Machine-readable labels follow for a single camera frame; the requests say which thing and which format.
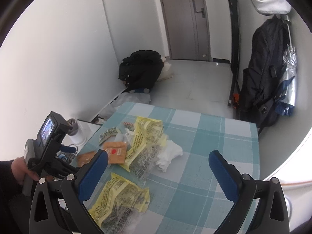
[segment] food wrapper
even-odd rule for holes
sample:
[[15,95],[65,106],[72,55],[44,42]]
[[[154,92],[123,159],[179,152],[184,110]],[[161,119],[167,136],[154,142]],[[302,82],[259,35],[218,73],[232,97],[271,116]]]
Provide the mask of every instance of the food wrapper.
[[112,213],[102,222],[105,234],[133,234],[144,213],[129,207],[114,206]]
[[124,126],[132,132],[135,130],[135,125],[131,122],[124,122]]
[[95,154],[96,151],[91,151],[88,153],[78,155],[77,156],[78,167],[82,167],[83,165],[89,163]]
[[158,154],[160,152],[159,145],[147,145],[140,154],[130,164],[130,173],[133,174],[140,183],[144,186],[148,175],[152,169],[156,166],[158,160]]
[[141,189],[131,181],[111,173],[111,180],[104,185],[89,213],[100,227],[108,228],[109,226],[105,227],[102,223],[117,226],[120,222],[114,222],[112,219],[121,218],[124,214],[129,215],[134,210],[139,213],[145,212],[149,202],[148,188]]
[[108,164],[111,163],[124,163],[127,153],[126,142],[105,142],[103,150],[108,154]]
[[145,149],[146,144],[163,145],[167,138],[163,134],[163,122],[161,120],[137,117],[134,127],[135,136],[132,147],[127,151],[124,164],[121,164],[121,167],[129,172],[131,163]]
[[121,134],[120,129],[114,127],[111,129],[107,129],[104,133],[101,133],[99,136],[99,145],[105,142],[108,138],[115,136],[117,134]]

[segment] small display screen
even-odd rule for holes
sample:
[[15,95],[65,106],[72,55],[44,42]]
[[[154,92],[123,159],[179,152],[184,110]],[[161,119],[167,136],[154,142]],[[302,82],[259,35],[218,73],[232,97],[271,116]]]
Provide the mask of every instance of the small display screen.
[[51,120],[51,118],[49,118],[46,123],[44,124],[41,132],[40,132],[40,136],[41,136],[41,140],[43,142],[43,145],[46,145],[47,140],[49,139],[49,136],[53,130],[54,124]]

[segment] human hand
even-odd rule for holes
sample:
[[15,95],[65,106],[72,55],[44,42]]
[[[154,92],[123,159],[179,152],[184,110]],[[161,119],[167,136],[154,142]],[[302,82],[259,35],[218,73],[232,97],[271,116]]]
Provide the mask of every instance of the human hand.
[[11,170],[14,178],[20,185],[23,185],[24,183],[25,174],[27,174],[35,181],[39,180],[39,176],[36,172],[28,170],[24,157],[15,159],[12,162]]

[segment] plastic bag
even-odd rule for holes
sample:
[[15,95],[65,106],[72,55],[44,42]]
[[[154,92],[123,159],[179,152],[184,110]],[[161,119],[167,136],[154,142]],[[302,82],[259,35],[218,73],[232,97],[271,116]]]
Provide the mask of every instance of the plastic bag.
[[104,233],[124,233],[135,229],[139,213],[144,213],[149,203],[148,188],[141,189],[124,177],[111,173],[111,180],[106,182],[89,213]]
[[134,133],[132,147],[127,151],[125,163],[121,164],[121,167],[129,172],[130,164],[145,149],[146,144],[161,145],[166,139],[163,134],[163,122],[156,119],[137,117]]
[[149,104],[149,102],[151,102],[151,96],[146,93],[124,92],[120,94],[116,100],[106,106],[99,113],[99,116],[102,119],[108,120],[116,112],[117,108],[125,102]]
[[156,144],[147,145],[130,164],[130,173],[137,178],[137,183],[140,186],[145,185],[147,177],[156,166],[160,149],[160,146]]
[[125,137],[127,139],[128,145],[130,145],[132,147],[133,145],[133,139],[135,137],[135,133],[129,129],[125,129],[126,133],[125,133]]

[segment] blue plaid tablecloth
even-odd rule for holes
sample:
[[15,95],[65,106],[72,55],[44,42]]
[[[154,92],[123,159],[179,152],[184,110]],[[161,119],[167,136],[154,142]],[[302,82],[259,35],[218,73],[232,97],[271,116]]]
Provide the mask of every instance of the blue plaid tablecloth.
[[[136,116],[163,121],[169,139],[183,148],[183,156],[172,160],[167,172],[155,168],[149,175],[151,201],[137,225],[136,234],[213,234],[221,224],[233,202],[228,201],[208,165],[208,155],[218,150],[241,173],[259,179],[259,145],[255,124],[206,114],[127,102],[94,134],[80,151],[99,149],[99,135],[123,122],[135,122]],[[131,181],[133,177],[119,165],[107,168],[91,199],[89,208],[110,173],[117,173]],[[241,228],[247,230],[256,203]]]

